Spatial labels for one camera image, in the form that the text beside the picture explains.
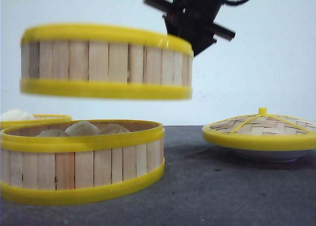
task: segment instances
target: steamed bun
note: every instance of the steamed bun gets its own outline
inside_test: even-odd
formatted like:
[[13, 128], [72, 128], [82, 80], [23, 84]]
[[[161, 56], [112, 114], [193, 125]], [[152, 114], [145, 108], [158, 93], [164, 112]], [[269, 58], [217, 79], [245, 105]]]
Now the steamed bun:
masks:
[[65, 133], [69, 136], [96, 136], [99, 134], [99, 129], [88, 121], [80, 121], [69, 126]]
[[34, 120], [35, 117], [20, 109], [13, 109], [1, 114], [1, 121], [26, 121], [26, 120]]
[[117, 124], [108, 124], [100, 130], [99, 135], [112, 135], [123, 133], [129, 133], [129, 130]]
[[42, 131], [36, 137], [67, 137], [67, 134], [62, 130], [48, 130]]

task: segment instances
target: white wall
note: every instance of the white wall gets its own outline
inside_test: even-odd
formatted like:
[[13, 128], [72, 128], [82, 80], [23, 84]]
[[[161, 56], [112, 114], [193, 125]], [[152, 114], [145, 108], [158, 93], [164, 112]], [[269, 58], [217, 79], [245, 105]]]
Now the white wall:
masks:
[[1, 0], [1, 112], [65, 113], [74, 119], [146, 119], [202, 125], [270, 113], [316, 122], [316, 0], [251, 0], [224, 6], [216, 22], [236, 31], [193, 62], [193, 99], [125, 101], [19, 92], [20, 38], [30, 26], [95, 22], [165, 33], [161, 13], [142, 0]]

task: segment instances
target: steamer basket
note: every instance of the steamer basket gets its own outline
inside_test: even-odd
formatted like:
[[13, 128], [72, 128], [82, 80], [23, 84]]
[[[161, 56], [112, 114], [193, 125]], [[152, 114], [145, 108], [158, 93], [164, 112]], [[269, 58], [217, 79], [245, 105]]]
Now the steamer basket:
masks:
[[58, 115], [58, 114], [34, 114], [34, 120], [26, 120], [26, 121], [1, 121], [1, 130], [13, 127], [13, 126], [21, 126], [28, 124], [36, 124], [36, 123], [58, 123], [63, 121], [71, 121], [71, 116], [68, 115]]
[[204, 140], [260, 161], [290, 162], [316, 148], [316, 124], [296, 117], [267, 114], [238, 116], [205, 125]]
[[1, 132], [1, 196], [35, 205], [71, 205], [131, 194], [158, 181], [164, 172], [162, 124], [150, 121], [91, 120], [130, 133], [35, 137], [78, 121], [11, 127]]
[[178, 37], [87, 24], [28, 29], [22, 92], [128, 99], [190, 99], [191, 45]]

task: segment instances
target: gray surface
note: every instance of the gray surface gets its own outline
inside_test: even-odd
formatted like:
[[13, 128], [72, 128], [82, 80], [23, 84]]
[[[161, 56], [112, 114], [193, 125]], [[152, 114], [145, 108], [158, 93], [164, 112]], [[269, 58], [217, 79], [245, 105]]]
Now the gray surface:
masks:
[[1, 200], [2, 225], [316, 225], [316, 151], [292, 163], [259, 163], [166, 127], [164, 177], [100, 203], [40, 207]]

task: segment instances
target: yellow plastic band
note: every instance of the yellow plastic band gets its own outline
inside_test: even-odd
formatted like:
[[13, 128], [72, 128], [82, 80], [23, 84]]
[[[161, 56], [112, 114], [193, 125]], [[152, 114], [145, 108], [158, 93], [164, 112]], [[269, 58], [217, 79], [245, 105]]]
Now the yellow plastic band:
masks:
[[[104, 120], [85, 120], [91, 123], [104, 122]], [[37, 153], [61, 153], [61, 152], [84, 152], [110, 148], [122, 148], [127, 146], [148, 143], [164, 136], [162, 124], [150, 121], [130, 120], [106, 120], [106, 122], [139, 122], [156, 125], [157, 127], [116, 135], [102, 136], [69, 136], [69, 137], [30, 137], [9, 135], [10, 131], [22, 128], [46, 126], [46, 123], [33, 124], [32, 126], [11, 127], [1, 132], [1, 148], [11, 151], [37, 152]], [[74, 124], [79, 122], [69, 121], [59, 124]]]
[[[246, 116], [249, 116], [249, 115], [236, 116], [235, 118], [241, 118], [241, 117], [246, 117]], [[214, 123], [212, 123], [212, 124], [210, 124], [210, 125], [215, 125], [215, 124], [218, 124], [218, 123], [220, 123], [220, 122], [229, 121], [230, 119], [231, 119], [231, 118], [227, 118], [227, 119], [222, 120], [222, 121], [214, 122]]]
[[21, 44], [52, 40], [109, 41], [170, 49], [193, 57], [191, 44], [173, 35], [93, 24], [52, 24], [28, 29]]
[[291, 126], [293, 126], [293, 127], [295, 127], [295, 128], [298, 128], [298, 129], [300, 129], [300, 130], [302, 130], [302, 131], [305, 131], [305, 132], [308, 133], [308, 134], [309, 134], [309, 133], [313, 133], [313, 132], [311, 132], [311, 131], [305, 129], [304, 127], [301, 127], [301, 126], [299, 126], [299, 125], [297, 125], [297, 124], [295, 124], [295, 123], [292, 123], [292, 122], [290, 122], [290, 121], [287, 121], [286, 119], [278, 118], [278, 117], [276, 117], [275, 115], [266, 115], [266, 116], [267, 116], [267, 117], [270, 117], [270, 118], [273, 118], [273, 119], [275, 119], [275, 120], [278, 120], [278, 121], [287, 123], [287, 124], [289, 124], [289, 125], [291, 125]]
[[316, 148], [316, 133], [286, 136], [251, 136], [226, 134], [211, 130], [209, 125], [202, 128], [203, 139], [216, 145], [261, 151], [297, 151]]
[[36, 124], [36, 123], [59, 123], [63, 121], [71, 121], [71, 116], [68, 115], [58, 115], [58, 114], [34, 114], [35, 117], [56, 117], [54, 119], [38, 119], [38, 120], [26, 120], [26, 121], [1, 121], [1, 130], [12, 127], [12, 126], [21, 126], [28, 124]]
[[77, 80], [22, 79], [20, 91], [43, 95], [121, 99], [191, 99], [192, 97], [191, 87]]
[[313, 123], [313, 122], [310, 122], [308, 120], [305, 120], [305, 119], [301, 119], [301, 118], [297, 118], [295, 116], [288, 116], [288, 115], [278, 115], [278, 114], [269, 114], [270, 116], [281, 116], [281, 117], [288, 117], [288, 118], [292, 118], [292, 119], [299, 119], [300, 121], [305, 121], [307, 123], [312, 123], [314, 125], [316, 125], [316, 123]]
[[111, 185], [74, 190], [35, 190], [10, 186], [1, 182], [1, 197], [31, 205], [76, 205], [114, 199], [140, 191], [157, 182], [164, 173], [164, 163], [152, 172]]
[[241, 129], [241, 127], [243, 127], [245, 124], [249, 123], [250, 121], [254, 120], [254, 119], [257, 119], [258, 117], [260, 117], [260, 115], [257, 115], [257, 116], [253, 116], [247, 120], [245, 120], [244, 122], [242, 122], [240, 125], [236, 126], [236, 128], [234, 128], [229, 134], [233, 134], [235, 133], [236, 131], [238, 131], [239, 129]]

